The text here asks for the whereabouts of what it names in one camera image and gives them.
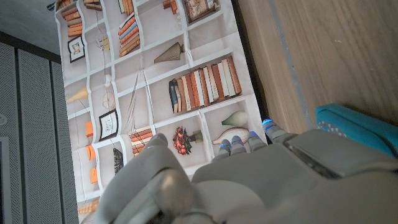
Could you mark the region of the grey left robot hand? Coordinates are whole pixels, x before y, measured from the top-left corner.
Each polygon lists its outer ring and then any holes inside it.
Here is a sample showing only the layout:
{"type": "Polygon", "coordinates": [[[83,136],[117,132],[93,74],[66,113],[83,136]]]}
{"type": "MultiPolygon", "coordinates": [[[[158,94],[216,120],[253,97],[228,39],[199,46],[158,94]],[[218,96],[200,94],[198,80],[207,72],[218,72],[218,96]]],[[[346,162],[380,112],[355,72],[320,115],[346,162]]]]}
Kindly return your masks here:
{"type": "Polygon", "coordinates": [[[162,133],[108,184],[95,223],[396,223],[397,159],[339,134],[263,122],[188,177],[162,133]]]}

